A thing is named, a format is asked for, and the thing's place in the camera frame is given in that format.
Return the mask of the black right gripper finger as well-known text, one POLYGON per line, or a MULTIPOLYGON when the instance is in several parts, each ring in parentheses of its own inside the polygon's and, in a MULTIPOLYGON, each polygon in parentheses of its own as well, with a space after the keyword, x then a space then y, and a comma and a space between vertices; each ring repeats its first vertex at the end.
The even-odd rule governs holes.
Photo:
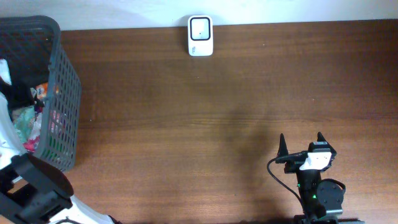
POLYGON ((284 156, 288 156, 288 155, 289 155, 289 151, 287 149, 285 137, 284 137, 284 134, 281 133, 280 139, 279 139, 279 149, 277 152, 277 157, 284 157, 284 156))
POLYGON ((317 133, 317 144, 319 145, 327 145, 328 141, 325 139, 321 132, 317 133))

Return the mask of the mint green snack packet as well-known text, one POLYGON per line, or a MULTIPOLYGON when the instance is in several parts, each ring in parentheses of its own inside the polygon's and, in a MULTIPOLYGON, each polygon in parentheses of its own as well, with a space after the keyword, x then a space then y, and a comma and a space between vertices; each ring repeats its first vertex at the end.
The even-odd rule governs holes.
POLYGON ((35 108, 28 106, 12 112, 12 123, 21 143, 27 142, 35 121, 35 108))

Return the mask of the red purple tissue pack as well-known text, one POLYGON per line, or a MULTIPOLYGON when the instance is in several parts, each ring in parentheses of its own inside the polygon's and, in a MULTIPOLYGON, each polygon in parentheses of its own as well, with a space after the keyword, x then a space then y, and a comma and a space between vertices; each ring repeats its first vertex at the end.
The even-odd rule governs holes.
POLYGON ((28 152, 35 152, 38 148, 40 141, 40 130, 42 124, 42 113, 38 113, 32 125, 32 131, 27 138, 27 141, 23 144, 28 152))

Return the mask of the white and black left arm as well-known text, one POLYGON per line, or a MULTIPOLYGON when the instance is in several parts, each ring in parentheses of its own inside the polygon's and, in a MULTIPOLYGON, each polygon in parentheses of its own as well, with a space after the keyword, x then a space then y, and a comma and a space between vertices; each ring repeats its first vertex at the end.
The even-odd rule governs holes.
POLYGON ((1 94, 1 216, 13 223, 118 223, 75 197, 63 172, 23 149, 1 94))

